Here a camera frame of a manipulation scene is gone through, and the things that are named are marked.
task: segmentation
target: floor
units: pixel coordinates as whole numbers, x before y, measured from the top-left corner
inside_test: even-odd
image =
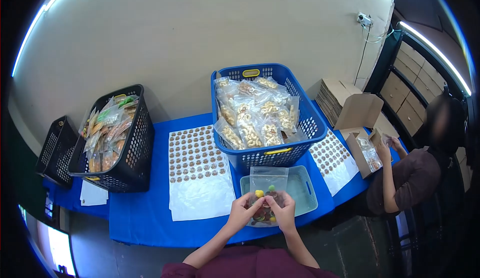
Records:
[[[322,269],[345,278],[392,276],[383,222],[356,216],[331,231],[311,225],[298,231]],[[108,221],[80,213],[71,213],[70,233],[80,278],[159,277],[164,264],[182,262],[195,250],[123,245],[109,238]],[[253,244],[286,248],[281,234]]]

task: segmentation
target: yellow gummy candy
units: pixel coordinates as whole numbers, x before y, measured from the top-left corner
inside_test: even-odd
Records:
[[[258,198],[263,197],[263,196],[264,196],[264,191],[262,191],[262,190],[260,190],[260,191],[259,191],[259,190],[255,191],[255,196],[257,196]]]

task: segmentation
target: person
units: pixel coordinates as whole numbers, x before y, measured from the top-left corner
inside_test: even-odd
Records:
[[[245,207],[250,198],[249,193],[233,201],[228,221],[219,232],[188,255],[183,263],[165,264],[161,277],[337,277],[320,269],[305,247],[295,227],[295,201],[286,192],[283,192],[282,196],[283,208],[272,196],[261,197],[248,209]],[[268,203],[275,213],[291,256],[284,249],[255,246],[224,249],[229,239],[248,223],[264,202]]]
[[[423,147],[408,154],[399,139],[391,137],[392,149],[400,157],[392,165],[390,149],[384,142],[377,145],[383,167],[373,174],[369,188],[352,200],[357,215],[397,215],[430,198],[452,167],[464,137],[462,104],[448,93],[437,96],[426,108],[423,125],[413,136]]]

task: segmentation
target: maroon shirt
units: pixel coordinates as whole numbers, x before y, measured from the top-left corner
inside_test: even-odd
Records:
[[[237,246],[223,249],[200,269],[186,263],[167,263],[162,278],[167,277],[302,277],[338,278],[332,272],[296,262],[284,249],[262,249]]]
[[[399,211],[428,199],[440,183],[440,166],[428,147],[413,149],[392,166],[395,203]],[[383,168],[375,173],[367,191],[368,209],[377,215],[385,213]]]

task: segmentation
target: white paper sheet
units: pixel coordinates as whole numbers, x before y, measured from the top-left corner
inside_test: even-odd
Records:
[[[109,192],[88,181],[81,182],[80,201],[82,206],[104,205]]]
[[[327,136],[314,143],[309,151],[332,197],[359,172],[353,156],[330,129]]]
[[[171,132],[168,142],[168,207],[172,220],[203,220],[230,214],[236,199],[230,165],[227,156],[215,146],[213,125]]]

